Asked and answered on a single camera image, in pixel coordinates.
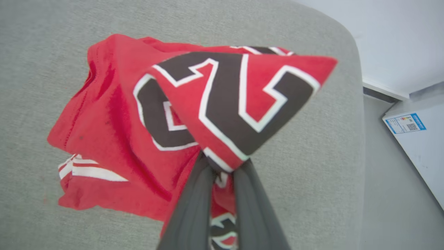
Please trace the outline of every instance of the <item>gray floor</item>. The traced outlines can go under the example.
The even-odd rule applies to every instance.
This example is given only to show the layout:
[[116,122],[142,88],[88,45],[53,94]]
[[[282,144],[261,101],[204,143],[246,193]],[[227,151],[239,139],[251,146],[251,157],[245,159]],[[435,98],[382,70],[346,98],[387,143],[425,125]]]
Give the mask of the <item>gray floor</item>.
[[362,250],[443,250],[444,212],[381,120],[390,103],[365,96]]

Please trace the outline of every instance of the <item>red fabric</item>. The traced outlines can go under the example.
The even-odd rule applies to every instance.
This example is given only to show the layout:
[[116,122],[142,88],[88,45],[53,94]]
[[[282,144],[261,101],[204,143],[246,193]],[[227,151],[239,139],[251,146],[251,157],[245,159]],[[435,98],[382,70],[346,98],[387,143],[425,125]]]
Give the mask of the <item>red fabric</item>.
[[[201,149],[210,147],[233,169],[242,164],[198,119],[211,66],[199,69],[203,77],[178,88],[152,67],[192,51],[250,53],[244,48],[208,48],[123,35],[112,35],[90,47],[89,76],[48,136],[52,146],[78,154],[59,170],[62,172],[68,165],[73,169],[72,173],[61,176],[65,191],[59,200],[61,206],[82,210],[99,205],[167,222]],[[336,60],[320,56],[251,54],[248,82],[257,87],[248,88],[247,98],[259,101],[249,102],[247,112],[258,121],[273,105],[274,99],[262,89],[282,65],[296,67],[323,84],[335,64]],[[136,83],[146,73],[156,78],[171,102],[174,124],[185,124],[198,145],[178,151],[159,151],[153,144],[150,133],[141,123],[133,95]],[[95,163],[79,163],[85,160]],[[121,179],[109,181],[75,175],[75,171],[87,167],[107,169],[107,173]],[[230,179],[226,188],[214,186],[213,197],[214,218],[227,212],[235,213]]]

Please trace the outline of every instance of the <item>qr code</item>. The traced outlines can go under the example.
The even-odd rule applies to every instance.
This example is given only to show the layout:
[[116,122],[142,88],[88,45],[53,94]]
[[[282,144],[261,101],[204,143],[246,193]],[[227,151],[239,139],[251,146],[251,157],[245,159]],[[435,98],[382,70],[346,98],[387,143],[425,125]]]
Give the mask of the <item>qr code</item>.
[[419,130],[415,123],[407,124],[407,127],[410,131]]

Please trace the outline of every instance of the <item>white baseboard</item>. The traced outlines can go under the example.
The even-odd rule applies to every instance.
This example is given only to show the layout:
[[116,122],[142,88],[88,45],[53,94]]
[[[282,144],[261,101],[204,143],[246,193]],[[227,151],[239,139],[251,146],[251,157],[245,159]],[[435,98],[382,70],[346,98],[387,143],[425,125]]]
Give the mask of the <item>white baseboard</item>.
[[402,92],[395,91],[395,90],[387,88],[381,84],[375,83],[374,81],[371,81],[370,79],[367,79],[365,77],[362,78],[362,85],[368,89],[378,91],[380,93],[383,93],[384,95],[394,97],[394,98],[401,100],[401,101],[410,99],[410,93],[402,93]]

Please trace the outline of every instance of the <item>blue and white sticker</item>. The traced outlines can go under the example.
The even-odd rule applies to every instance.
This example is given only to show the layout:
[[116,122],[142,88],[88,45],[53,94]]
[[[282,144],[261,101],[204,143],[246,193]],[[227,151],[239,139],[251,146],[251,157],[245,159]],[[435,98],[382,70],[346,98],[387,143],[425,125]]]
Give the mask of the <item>blue and white sticker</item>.
[[416,113],[386,119],[385,122],[394,134],[427,130]]

